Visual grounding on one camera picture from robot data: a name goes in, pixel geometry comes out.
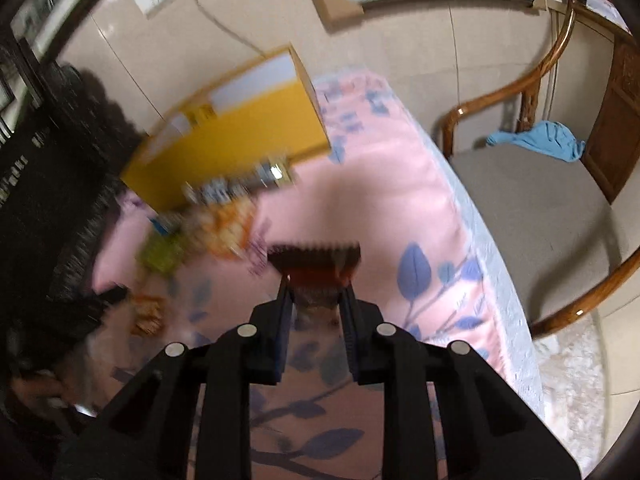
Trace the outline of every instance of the gray seat cushion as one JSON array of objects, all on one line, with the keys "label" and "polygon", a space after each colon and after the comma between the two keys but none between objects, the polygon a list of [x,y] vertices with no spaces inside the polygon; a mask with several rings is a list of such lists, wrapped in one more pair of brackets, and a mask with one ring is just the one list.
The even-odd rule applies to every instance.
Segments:
[{"label": "gray seat cushion", "polygon": [[500,250],[530,324],[620,264],[609,203],[581,162],[499,144],[450,163]]}]

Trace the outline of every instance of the cable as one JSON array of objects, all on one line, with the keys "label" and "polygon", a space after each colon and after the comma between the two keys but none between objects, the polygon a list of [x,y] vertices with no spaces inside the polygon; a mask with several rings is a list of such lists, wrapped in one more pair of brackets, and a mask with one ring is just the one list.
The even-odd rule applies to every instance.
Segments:
[{"label": "cable", "polygon": [[224,32],[225,34],[228,34],[229,36],[234,38],[234,40],[238,41],[239,43],[242,43],[244,46],[247,46],[248,48],[253,50],[259,56],[267,57],[265,51],[263,51],[259,47],[255,46],[247,38],[244,38],[244,37],[240,36],[240,34],[232,31],[224,23],[221,23],[219,19],[217,19],[213,14],[211,14],[207,9],[205,9],[202,6],[202,4],[200,3],[199,0],[193,0],[193,1],[196,3],[196,7],[198,7],[198,10],[204,15],[204,17],[207,18],[211,23],[213,23],[217,28],[222,30],[222,32]]}]

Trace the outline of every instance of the wooden panel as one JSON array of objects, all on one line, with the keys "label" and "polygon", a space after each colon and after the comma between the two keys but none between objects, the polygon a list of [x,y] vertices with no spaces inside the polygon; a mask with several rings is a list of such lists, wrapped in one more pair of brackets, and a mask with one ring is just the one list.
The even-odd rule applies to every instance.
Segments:
[{"label": "wooden panel", "polygon": [[609,203],[618,196],[640,156],[640,56],[616,40],[607,92],[582,162]]}]

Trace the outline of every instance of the yellow box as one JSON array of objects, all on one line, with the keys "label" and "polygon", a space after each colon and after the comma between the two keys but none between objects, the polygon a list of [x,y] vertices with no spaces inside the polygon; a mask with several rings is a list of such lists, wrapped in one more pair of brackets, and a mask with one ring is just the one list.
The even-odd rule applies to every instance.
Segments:
[{"label": "yellow box", "polygon": [[185,182],[199,186],[238,174],[270,155],[295,164],[328,150],[316,94],[293,47],[286,46],[169,111],[122,179],[159,212],[186,203]]}]

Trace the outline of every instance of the bed sheet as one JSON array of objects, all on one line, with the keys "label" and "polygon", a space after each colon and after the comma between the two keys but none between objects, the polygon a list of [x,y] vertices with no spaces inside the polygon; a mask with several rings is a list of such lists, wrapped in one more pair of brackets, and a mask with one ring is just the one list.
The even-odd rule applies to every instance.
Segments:
[{"label": "bed sheet", "polygon": [[[294,187],[260,197],[245,260],[203,256],[170,280],[148,280],[146,292],[168,300],[162,337],[129,335],[126,305],[108,314],[89,344],[96,402],[113,397],[166,343],[208,344],[273,299],[280,277],[266,262],[269,244],[359,241],[359,298],[419,340],[466,340],[541,415],[542,386],[513,284],[440,152],[380,76],[349,71],[317,81],[316,92],[332,152],[297,166]],[[97,290],[134,280],[152,211],[133,193],[122,210],[95,263]],[[382,405],[380,388],[351,383],[339,329],[297,319],[282,383],[252,386],[255,478],[376,478]],[[442,428],[434,424],[443,478]]]}]

